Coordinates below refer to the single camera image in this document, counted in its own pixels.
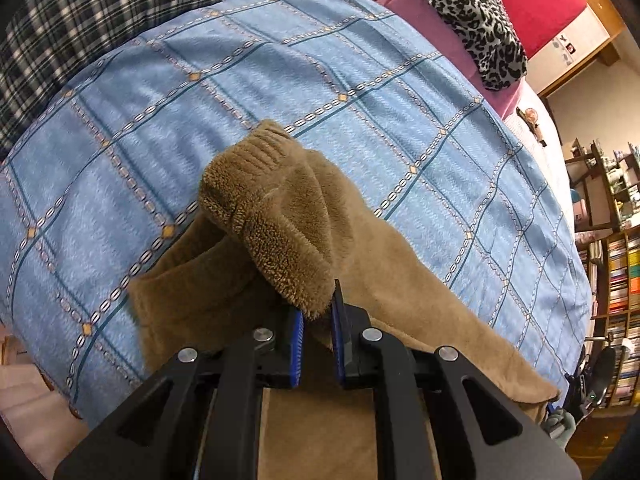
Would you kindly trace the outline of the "green gloved right hand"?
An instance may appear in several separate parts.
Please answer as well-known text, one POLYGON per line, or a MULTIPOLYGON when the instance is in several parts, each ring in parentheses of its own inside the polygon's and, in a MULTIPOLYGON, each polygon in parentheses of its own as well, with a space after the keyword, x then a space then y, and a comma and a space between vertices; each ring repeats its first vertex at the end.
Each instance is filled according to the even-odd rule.
POLYGON ((558 408, 547 416, 541 428, 553 442, 565 450, 568 441, 574 436, 576 420, 570 412, 558 408))

